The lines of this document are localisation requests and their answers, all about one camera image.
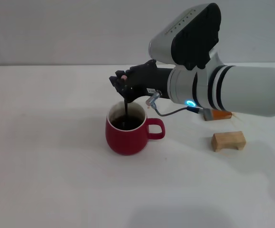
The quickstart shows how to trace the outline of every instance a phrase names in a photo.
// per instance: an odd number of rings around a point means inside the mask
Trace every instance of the mug handle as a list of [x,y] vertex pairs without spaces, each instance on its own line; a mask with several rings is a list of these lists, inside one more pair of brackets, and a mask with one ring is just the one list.
[[161,133],[149,133],[148,132],[148,139],[163,139],[165,136],[165,126],[161,119],[157,118],[149,118],[146,120],[147,125],[159,125],[162,129]]

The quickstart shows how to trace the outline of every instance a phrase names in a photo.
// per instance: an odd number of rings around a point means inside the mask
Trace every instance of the white wall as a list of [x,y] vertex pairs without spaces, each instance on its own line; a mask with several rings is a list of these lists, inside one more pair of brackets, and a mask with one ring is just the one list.
[[[205,0],[0,0],[0,64],[140,64],[150,39]],[[275,0],[216,0],[225,62],[275,62]]]

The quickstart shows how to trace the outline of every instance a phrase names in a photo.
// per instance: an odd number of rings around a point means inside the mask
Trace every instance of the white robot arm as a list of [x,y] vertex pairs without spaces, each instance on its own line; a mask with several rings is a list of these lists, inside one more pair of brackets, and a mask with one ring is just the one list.
[[[112,85],[128,102],[160,90],[161,97],[177,104],[274,116],[275,68],[225,66],[215,50],[220,23],[214,3],[184,11],[151,40],[153,60],[117,71]],[[155,60],[176,67],[157,68]]]

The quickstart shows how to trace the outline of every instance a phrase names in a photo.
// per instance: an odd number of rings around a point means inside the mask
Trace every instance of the white tabletop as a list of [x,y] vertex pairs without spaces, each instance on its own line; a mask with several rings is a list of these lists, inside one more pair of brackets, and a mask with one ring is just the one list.
[[[0,228],[275,227],[275,117],[182,111],[162,118],[163,140],[120,156],[105,140],[121,100],[108,77],[127,68],[0,67]],[[228,131],[245,149],[213,152],[213,133]]]

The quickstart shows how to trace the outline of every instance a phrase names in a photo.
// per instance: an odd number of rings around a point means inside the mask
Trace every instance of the blue led light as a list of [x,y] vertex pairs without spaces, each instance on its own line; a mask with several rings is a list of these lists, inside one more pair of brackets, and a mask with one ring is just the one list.
[[196,107],[196,103],[193,101],[186,101],[186,104],[191,107]]

